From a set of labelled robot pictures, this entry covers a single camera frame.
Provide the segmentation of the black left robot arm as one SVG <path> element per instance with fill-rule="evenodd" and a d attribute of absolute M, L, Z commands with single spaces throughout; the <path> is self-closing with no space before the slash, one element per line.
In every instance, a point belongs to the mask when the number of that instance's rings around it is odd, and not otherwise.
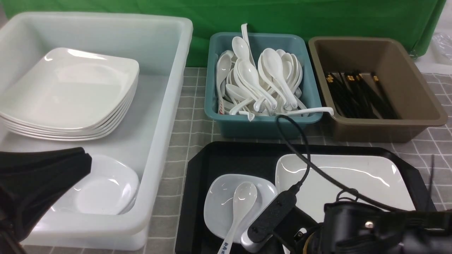
<path fill-rule="evenodd" d="M 82 147 L 0 153 L 2 254 L 24 254 L 21 241 L 70 188 L 91 172 Z"/>

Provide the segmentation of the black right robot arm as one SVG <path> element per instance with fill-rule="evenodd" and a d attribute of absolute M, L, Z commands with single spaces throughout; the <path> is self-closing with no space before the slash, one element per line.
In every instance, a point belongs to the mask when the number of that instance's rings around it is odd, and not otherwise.
<path fill-rule="evenodd" d="M 361 202 L 325 204 L 294 254 L 450 254 L 451 212 L 386 212 Z"/>

